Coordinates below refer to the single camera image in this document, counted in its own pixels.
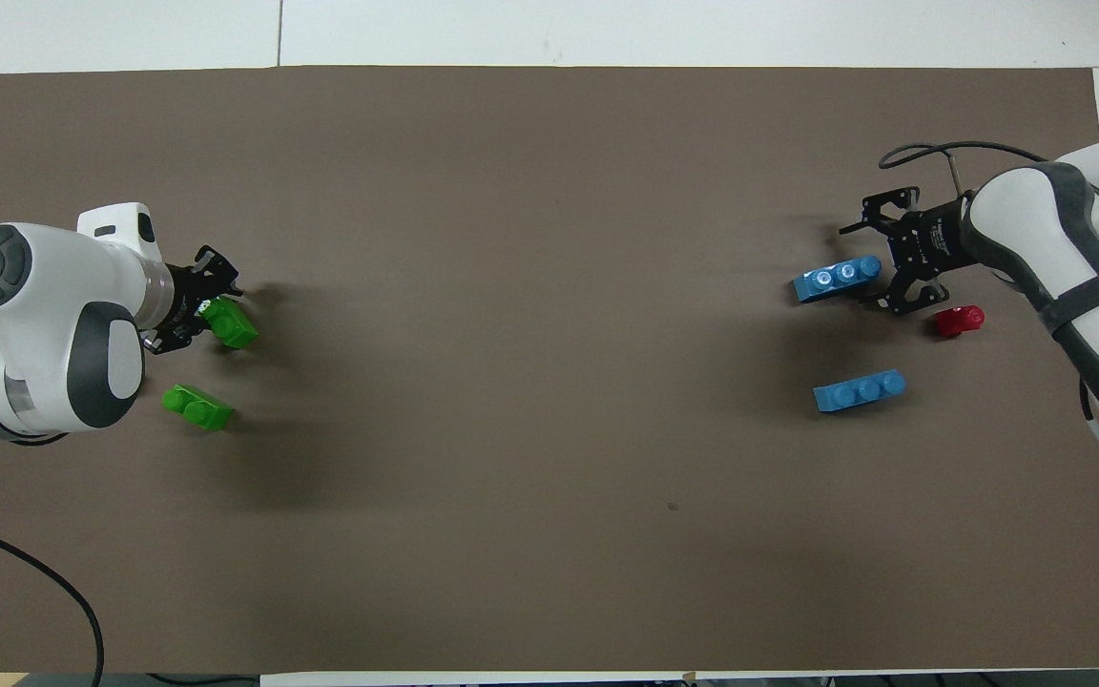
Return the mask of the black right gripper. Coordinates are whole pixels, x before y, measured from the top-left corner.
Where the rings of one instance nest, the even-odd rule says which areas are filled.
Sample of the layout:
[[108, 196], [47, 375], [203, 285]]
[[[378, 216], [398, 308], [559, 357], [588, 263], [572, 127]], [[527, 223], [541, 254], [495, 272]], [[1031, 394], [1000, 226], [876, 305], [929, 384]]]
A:
[[920, 198], [917, 186], [863, 197], [859, 220], [839, 230], [839, 235], [847, 236], [872, 229], [897, 240], [897, 275], [881, 290], [861, 296], [862, 307], [906, 317], [947, 302], [950, 291], [934, 279], [972, 265], [961, 239], [968, 199], [922, 210]]

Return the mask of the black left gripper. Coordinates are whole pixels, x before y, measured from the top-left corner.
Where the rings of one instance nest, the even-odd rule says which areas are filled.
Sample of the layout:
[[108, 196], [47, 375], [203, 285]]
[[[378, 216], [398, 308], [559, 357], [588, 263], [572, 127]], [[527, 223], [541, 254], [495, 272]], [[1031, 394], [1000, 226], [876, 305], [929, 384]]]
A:
[[160, 325], [141, 331], [141, 344], [153, 355], [166, 355], [191, 346], [208, 329], [200, 306], [213, 297], [240, 297], [238, 269], [210, 246], [197, 250], [189, 266], [167, 265], [173, 277], [173, 304]]

